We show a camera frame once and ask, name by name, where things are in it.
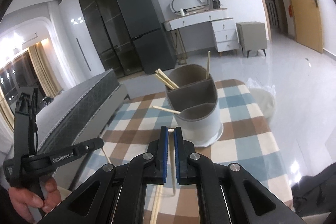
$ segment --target white drawer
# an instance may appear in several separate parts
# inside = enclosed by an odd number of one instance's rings
[[[238,40],[231,40],[227,42],[219,42],[216,44],[216,49],[218,52],[226,52],[231,50],[239,49]]]
[[[227,9],[210,10],[169,20],[165,23],[165,26],[166,30],[175,30],[202,22],[223,19],[227,15]]]
[[[212,21],[211,24],[212,24],[212,28],[213,28],[214,32],[236,29],[236,24],[235,24],[233,18],[232,19]]]
[[[216,42],[237,40],[238,39],[237,31],[236,29],[231,29],[231,30],[226,30],[226,31],[215,32],[215,39],[216,39]]]

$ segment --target wooden door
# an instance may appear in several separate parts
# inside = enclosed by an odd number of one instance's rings
[[[317,3],[314,0],[291,0],[291,3],[296,33],[295,40],[322,53],[322,25]]]

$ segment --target metal screw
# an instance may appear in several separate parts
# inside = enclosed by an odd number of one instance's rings
[[[142,155],[142,157],[145,160],[150,160],[151,158],[153,158],[153,154],[151,154],[151,153],[145,153],[145,154]]]
[[[238,164],[231,164],[230,169],[232,171],[238,172],[240,170],[240,166]]]
[[[112,164],[105,164],[103,166],[103,171],[105,172],[111,172],[113,170],[113,165]]]
[[[192,160],[198,160],[201,156],[198,153],[191,153],[190,158]]]

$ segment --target gray divided container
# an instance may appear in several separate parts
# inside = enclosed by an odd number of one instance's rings
[[[215,82],[206,77],[206,69],[191,64],[173,70],[168,76],[179,88],[166,87],[167,100],[182,128],[183,138],[195,147],[206,147],[215,143],[223,133],[218,95]]]

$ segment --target refrigerator door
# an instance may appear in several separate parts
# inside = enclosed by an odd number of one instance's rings
[[[152,0],[117,1],[131,38],[162,27]]]
[[[146,74],[152,74],[158,68],[175,68],[176,58],[171,54],[169,41],[163,30],[147,33],[133,42]]]

